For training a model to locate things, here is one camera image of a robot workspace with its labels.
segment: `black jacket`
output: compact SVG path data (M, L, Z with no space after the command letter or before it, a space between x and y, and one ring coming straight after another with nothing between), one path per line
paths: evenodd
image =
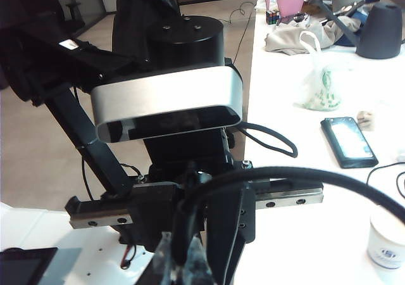
M177 0L116 0L113 52L149 59L146 29L150 24L180 16Z

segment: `floor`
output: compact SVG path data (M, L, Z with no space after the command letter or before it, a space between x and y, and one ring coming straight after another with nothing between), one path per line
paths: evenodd
M231 12L242 5L245 12L236 11L232 24L223 22L225 56L234 59L240 38L244 33L252 4L256 0L225 0L182 6L185 15L206 15L229 20ZM113 15L80 36L103 49L111 49ZM236 66L244 79L244 115L251 69L254 13L240 45ZM80 93L84 110L92 117L90 97ZM243 157L244 140L237 136L233 151L236 159ZM150 165L142 141L114 144L111 149L122 163L136 165L147 173ZM80 155L45 106L34 108L20 101L11 88L1 91L1 201L25 208L63 210L70 197L80 200L88 196L83 185ZM103 187L87 168L90 189L97 198Z

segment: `cloth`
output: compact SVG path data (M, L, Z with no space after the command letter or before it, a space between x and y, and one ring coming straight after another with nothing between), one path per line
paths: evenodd
M340 16L339 19L353 32L360 28L360 20L349 18L346 16ZM288 24L280 23L279 26L269 26L271 32L267 34L266 51L268 52L281 52L287 55L294 55L300 53L307 53L299 42L299 35L302 31L310 31L318 38L321 48L327 48L338 41L343 32L335 22L329 21L323 26L317 19L308 17L302 22L291 21ZM313 40L303 36L303 40L312 44Z
M177 0L116 0L113 52L149 59L147 28L171 16L180 16Z

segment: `plastic bag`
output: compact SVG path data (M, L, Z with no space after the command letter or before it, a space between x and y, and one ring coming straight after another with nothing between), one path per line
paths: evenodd
M313 39L316 50L302 39L304 35ZM336 110L340 106L341 99L333 82L335 69L330 65L325 65L322 61L320 42L314 33L302 31L299 35L299 42L308 50L313 59L313 69L305 77L301 87L299 104L309 110Z

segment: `white desk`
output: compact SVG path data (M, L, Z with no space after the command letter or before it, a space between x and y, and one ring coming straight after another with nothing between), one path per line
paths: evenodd
M1 203L0 249L58 247L40 285L133 285L152 258L138 246L128 270L120 268L125 245L110 227L74 230L65 212L19 209Z
M365 181L370 168L339 168L320 122L325 117L356 118L360 110L377 109L376 129L365 136L380 165L395 162L400 135L405 143L404 126L400 124L404 122L403 46L400 56L389 60L361 58L354 54L354 48L324 50L326 61L345 61L356 70L351 80L342 82L344 101L337 111L309 111L294 104L294 94L311 68L311 57L266 52L268 26L264 13L256 13L255 24L247 120L285 135L296 144L299 156L289 158L247 138L246 159L255 167L318 168ZM280 145L263 134L255 136ZM404 170L402 165L376 171L370 184L405 206L395 184L396 175ZM256 240L246 245L234 284L405 284L405 267L387 271L366 254L373 204L330 185L325 185L324 195L321 204L256 210Z

